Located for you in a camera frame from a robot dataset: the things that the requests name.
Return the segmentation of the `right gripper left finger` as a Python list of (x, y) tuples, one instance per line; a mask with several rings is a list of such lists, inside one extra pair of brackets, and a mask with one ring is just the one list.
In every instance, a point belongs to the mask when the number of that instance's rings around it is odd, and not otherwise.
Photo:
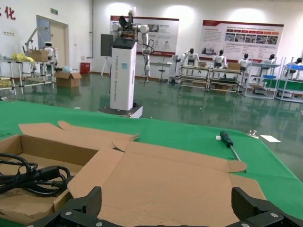
[(55, 213), (27, 224), (28, 227), (99, 227), (102, 189), (95, 186), (88, 195), (70, 199)]

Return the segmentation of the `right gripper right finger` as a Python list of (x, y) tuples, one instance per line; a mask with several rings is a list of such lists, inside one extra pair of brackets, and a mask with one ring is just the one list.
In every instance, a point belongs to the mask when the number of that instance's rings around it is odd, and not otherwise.
[(232, 210), (238, 222), (229, 227), (302, 227), (303, 221), (286, 214), (267, 200), (250, 197), (239, 187), (232, 188)]

